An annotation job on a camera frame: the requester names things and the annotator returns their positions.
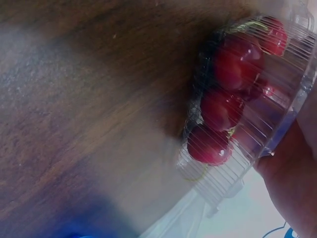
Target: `blue object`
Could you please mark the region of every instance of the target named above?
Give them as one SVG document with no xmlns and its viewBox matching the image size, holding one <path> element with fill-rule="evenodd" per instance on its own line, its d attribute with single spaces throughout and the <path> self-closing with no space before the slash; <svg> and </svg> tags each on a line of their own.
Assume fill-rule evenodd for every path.
<svg viewBox="0 0 317 238">
<path fill-rule="evenodd" d="M 297 116 L 297 112 L 295 111 L 290 111 L 287 113 L 280 127 L 277 129 L 275 135 L 270 140 L 267 147 L 264 149 L 263 153 L 261 154 L 261 157 L 268 156 L 271 154 L 272 151 L 275 150 L 277 145 L 283 139 L 284 135 L 286 134 L 286 132 L 288 131 L 288 129 L 291 127 L 292 123 L 296 119 L 296 116 Z"/>
</svg>

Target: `clear plastic container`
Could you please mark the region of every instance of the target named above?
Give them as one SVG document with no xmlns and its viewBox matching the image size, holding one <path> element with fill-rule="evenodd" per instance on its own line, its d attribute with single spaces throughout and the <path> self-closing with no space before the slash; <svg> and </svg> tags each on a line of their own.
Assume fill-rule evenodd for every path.
<svg viewBox="0 0 317 238">
<path fill-rule="evenodd" d="M 307 26 L 267 15 L 224 26 L 202 46 L 177 167 L 215 211 L 295 120 L 315 82 L 316 47 Z"/>
</svg>

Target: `wood grain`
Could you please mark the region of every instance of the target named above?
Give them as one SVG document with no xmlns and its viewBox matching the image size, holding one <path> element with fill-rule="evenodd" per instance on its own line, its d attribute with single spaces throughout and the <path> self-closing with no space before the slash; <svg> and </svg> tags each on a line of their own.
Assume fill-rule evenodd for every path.
<svg viewBox="0 0 317 238">
<path fill-rule="evenodd" d="M 237 0 L 1 0 L 0 237 L 137 237 L 175 170 L 199 43 Z"/>
</svg>

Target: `hand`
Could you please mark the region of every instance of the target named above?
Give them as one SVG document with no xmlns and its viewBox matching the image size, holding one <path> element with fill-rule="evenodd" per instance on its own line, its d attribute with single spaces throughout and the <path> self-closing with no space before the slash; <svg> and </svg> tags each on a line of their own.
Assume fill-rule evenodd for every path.
<svg viewBox="0 0 317 238">
<path fill-rule="evenodd" d="M 317 161 L 297 121 L 276 148 L 275 155 L 261 158 L 255 168 L 289 225 L 301 238 L 316 238 Z"/>
</svg>

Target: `cherry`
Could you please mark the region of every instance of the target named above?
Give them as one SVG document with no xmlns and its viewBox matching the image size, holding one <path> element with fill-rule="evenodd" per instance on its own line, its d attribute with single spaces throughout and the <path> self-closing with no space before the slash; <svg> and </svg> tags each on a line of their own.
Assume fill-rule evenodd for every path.
<svg viewBox="0 0 317 238">
<path fill-rule="evenodd" d="M 213 131 L 206 125 L 198 125 L 192 130 L 187 150 L 195 160 L 213 166 L 224 164 L 232 154 L 228 133 Z"/>
<path fill-rule="evenodd" d="M 257 38 L 245 33 L 225 37 L 214 57 L 214 71 L 219 85 L 228 91 L 249 88 L 264 65 Z"/>
<path fill-rule="evenodd" d="M 268 29 L 266 30 L 265 36 L 259 39 L 260 45 L 265 51 L 272 55 L 283 55 L 288 39 L 283 23 L 274 17 L 268 16 L 263 17 L 261 23 Z"/>
<path fill-rule="evenodd" d="M 215 131 L 229 130 L 241 119 L 244 105 L 237 93 L 209 90 L 201 101 L 202 117 L 205 124 Z"/>
</svg>

